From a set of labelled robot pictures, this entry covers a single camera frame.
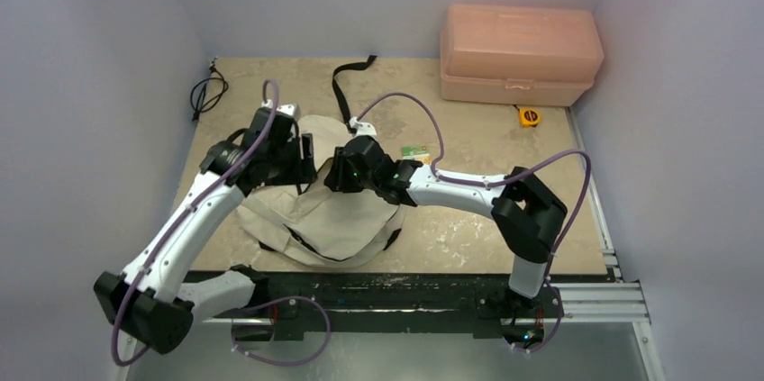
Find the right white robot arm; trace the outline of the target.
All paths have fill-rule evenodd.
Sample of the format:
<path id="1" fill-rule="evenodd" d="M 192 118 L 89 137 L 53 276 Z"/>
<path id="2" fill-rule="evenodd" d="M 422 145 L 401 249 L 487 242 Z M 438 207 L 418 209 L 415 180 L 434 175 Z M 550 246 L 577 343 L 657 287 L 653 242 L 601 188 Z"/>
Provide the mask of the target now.
<path id="1" fill-rule="evenodd" d="M 526 315 L 540 305 L 568 208 L 530 169 L 487 177 L 440 171 L 419 160 L 394 160 L 363 135 L 335 149 L 324 183 L 333 192 L 368 190 L 391 205 L 446 207 L 492 220 L 514 254 L 508 308 Z"/>

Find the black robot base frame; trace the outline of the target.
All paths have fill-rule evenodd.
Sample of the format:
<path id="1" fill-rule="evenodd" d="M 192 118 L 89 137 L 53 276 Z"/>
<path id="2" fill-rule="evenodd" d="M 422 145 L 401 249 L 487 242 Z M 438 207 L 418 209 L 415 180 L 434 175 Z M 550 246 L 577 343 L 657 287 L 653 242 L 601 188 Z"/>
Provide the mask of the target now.
<path id="1" fill-rule="evenodd" d="M 274 340 L 308 332 L 469 334 L 530 346 L 564 313 L 559 290 L 513 295 L 502 274 L 258 272 L 255 295 L 217 322 L 274 328 Z"/>

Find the orange banana picture card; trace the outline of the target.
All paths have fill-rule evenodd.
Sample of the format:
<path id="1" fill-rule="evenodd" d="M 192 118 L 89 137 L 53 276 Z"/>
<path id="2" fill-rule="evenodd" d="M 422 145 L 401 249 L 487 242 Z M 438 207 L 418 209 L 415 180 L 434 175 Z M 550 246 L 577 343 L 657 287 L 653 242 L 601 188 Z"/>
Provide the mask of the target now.
<path id="1" fill-rule="evenodd" d="M 426 146 L 404 146 L 401 148 L 402 159 L 422 162 L 426 166 L 432 164 L 432 156 Z"/>

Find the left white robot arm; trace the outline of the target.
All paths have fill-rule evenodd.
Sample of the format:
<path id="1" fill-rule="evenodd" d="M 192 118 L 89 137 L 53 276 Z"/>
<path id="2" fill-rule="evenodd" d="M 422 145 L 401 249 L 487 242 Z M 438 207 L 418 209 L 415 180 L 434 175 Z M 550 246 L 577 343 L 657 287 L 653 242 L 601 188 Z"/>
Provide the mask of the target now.
<path id="1" fill-rule="evenodd" d="M 186 197 L 149 245 L 120 273 L 102 273 L 93 289 L 112 338 L 124 332 L 159 354 L 175 349 L 195 322 L 238 309 L 256 317 L 268 292 L 252 268 L 236 266 L 196 284 L 185 278 L 223 220 L 252 192 L 316 179 L 313 138 L 297 126 L 295 104 L 262 103 L 250 126 L 214 144 Z"/>

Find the beige canvas backpack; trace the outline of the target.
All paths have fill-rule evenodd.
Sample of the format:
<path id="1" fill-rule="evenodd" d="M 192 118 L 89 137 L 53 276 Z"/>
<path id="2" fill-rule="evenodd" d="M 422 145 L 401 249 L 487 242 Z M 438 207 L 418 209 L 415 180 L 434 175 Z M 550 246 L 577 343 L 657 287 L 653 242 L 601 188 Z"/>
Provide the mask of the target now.
<path id="1" fill-rule="evenodd" d="M 351 138 L 350 107 L 337 82 L 332 91 L 341 119 L 307 115 L 299 119 L 314 137 L 316 182 L 302 190 L 289 186 L 260 189 L 237 208 L 241 228 L 263 249 L 308 267 L 357 268 L 369 263 L 398 238 L 405 210 L 373 192 L 332 191 L 325 183 L 334 151 Z"/>

